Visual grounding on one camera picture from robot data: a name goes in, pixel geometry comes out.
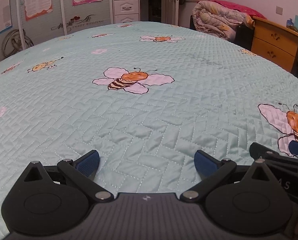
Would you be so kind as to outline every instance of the white drawer cabinet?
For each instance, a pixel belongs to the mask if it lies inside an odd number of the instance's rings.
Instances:
[[[114,0],[114,23],[140,21],[140,0]]]

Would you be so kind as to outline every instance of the electrical outlet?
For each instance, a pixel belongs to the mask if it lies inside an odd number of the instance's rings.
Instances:
[[[276,7],[276,14],[280,14],[280,15],[282,15],[282,12],[283,12],[283,8],[277,6],[277,7]]]

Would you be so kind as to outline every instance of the quilted stitching pattern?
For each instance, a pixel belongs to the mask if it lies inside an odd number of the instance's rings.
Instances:
[[[102,33],[114,35],[88,38]],[[140,42],[144,35],[185,40]],[[250,164],[252,142],[278,150],[281,135],[261,117],[258,104],[298,104],[294,76],[207,34],[143,22],[69,36],[0,62],[0,108],[7,109],[0,117],[0,206],[30,161],[55,165],[92,149],[101,156],[95,181],[113,194],[179,195],[201,180],[196,150]],[[91,53],[99,49],[103,53]],[[60,57],[57,67],[27,73]],[[109,67],[158,69],[175,81],[150,86],[143,95],[107,91],[92,81]],[[0,213],[0,239],[7,233]]]

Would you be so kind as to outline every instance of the doorway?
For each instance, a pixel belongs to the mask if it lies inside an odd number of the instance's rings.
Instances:
[[[148,0],[149,22],[161,22],[161,0]]]

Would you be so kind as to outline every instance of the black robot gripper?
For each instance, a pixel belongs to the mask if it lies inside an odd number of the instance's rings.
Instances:
[[[288,239],[284,228],[298,203],[298,160],[253,143],[251,166],[194,157],[206,176],[183,192],[113,194],[93,182],[96,150],[57,166],[31,162],[1,212],[6,240]]]

